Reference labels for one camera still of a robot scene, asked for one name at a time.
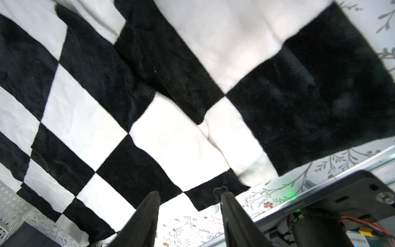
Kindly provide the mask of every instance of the red flower print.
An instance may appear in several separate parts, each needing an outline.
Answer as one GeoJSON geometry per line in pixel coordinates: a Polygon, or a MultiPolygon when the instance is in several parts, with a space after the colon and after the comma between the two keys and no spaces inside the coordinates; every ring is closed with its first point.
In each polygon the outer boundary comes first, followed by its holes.
{"type": "Polygon", "coordinates": [[[273,203],[271,203],[271,202],[265,202],[263,207],[273,208],[273,203]]]}

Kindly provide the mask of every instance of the red wire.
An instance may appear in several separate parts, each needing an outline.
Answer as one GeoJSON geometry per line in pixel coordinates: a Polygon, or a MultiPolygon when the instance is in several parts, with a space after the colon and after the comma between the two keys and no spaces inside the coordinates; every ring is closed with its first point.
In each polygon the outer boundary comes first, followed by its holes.
{"type": "Polygon", "coordinates": [[[363,223],[363,224],[367,224],[368,226],[373,226],[373,228],[379,229],[387,237],[391,238],[392,242],[395,245],[395,240],[393,239],[393,236],[387,230],[385,230],[382,226],[380,226],[377,223],[364,221],[364,220],[361,220],[361,219],[358,219],[358,218],[354,218],[354,217],[351,217],[351,216],[342,216],[342,219],[344,219],[344,220],[341,220],[340,222],[343,222],[343,221],[346,221],[346,220],[352,220],[352,221],[357,221],[357,222],[360,222],[360,223],[363,223]]]}

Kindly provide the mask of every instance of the white square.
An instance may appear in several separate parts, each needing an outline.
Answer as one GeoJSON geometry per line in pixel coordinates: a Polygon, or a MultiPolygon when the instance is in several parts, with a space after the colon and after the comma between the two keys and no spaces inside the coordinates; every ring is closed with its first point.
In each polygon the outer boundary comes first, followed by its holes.
{"type": "Polygon", "coordinates": [[[0,163],[0,181],[5,183],[14,192],[18,192],[21,189],[22,182],[15,179],[8,168],[0,163]]]}
{"type": "Polygon", "coordinates": [[[228,98],[213,105],[199,127],[208,131],[209,141],[222,152],[243,184],[255,186],[278,177],[258,140],[228,98]]]}
{"type": "Polygon", "coordinates": [[[127,134],[60,64],[41,122],[94,171],[127,134]]]}
{"type": "Polygon", "coordinates": [[[56,15],[55,4],[50,0],[2,0],[0,14],[18,24],[59,61],[67,25],[56,15]]]}
{"type": "Polygon", "coordinates": [[[192,204],[189,197],[186,194],[181,193],[160,205],[158,222],[165,221],[166,219],[173,220],[178,216],[183,217],[197,212],[197,209],[192,204]]]}
{"type": "Polygon", "coordinates": [[[46,200],[53,210],[63,211],[74,200],[74,195],[49,175],[39,164],[30,159],[24,183],[46,200]]]}
{"type": "Polygon", "coordinates": [[[103,38],[115,44],[124,25],[125,18],[111,0],[79,0],[73,7],[103,38]]]}
{"type": "Polygon", "coordinates": [[[257,8],[281,43],[297,34],[332,0],[254,0],[257,8]]]}
{"type": "Polygon", "coordinates": [[[116,232],[124,227],[136,211],[121,194],[96,173],[77,195],[77,199],[116,232]]]}
{"type": "Polygon", "coordinates": [[[75,241],[77,241],[81,247],[86,247],[89,245],[89,235],[80,230],[79,227],[67,218],[64,214],[62,214],[56,224],[67,234],[69,234],[75,241]]]}
{"type": "Polygon", "coordinates": [[[224,93],[281,48],[245,0],[155,0],[161,13],[224,93]]]}
{"type": "Polygon", "coordinates": [[[0,132],[30,156],[40,121],[2,87],[0,116],[0,132]]]}
{"type": "Polygon", "coordinates": [[[135,145],[153,157],[182,191],[229,169],[224,156],[196,124],[159,93],[133,124],[130,135],[135,145]]]}

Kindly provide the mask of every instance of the checkered blanket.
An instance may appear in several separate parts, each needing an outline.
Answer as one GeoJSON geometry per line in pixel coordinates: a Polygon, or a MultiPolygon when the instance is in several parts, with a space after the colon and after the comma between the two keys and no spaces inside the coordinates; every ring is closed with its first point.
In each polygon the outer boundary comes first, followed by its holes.
{"type": "Polygon", "coordinates": [[[150,191],[190,213],[395,135],[393,79],[330,1],[61,3],[0,1],[0,179],[89,242],[150,191]]]}

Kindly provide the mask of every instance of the perforated plastic basket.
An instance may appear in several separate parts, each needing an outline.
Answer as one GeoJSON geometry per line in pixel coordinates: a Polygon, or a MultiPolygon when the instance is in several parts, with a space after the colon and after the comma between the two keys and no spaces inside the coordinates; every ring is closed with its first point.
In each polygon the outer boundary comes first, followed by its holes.
{"type": "Polygon", "coordinates": [[[32,206],[0,181],[0,245],[23,224],[32,206]]]}

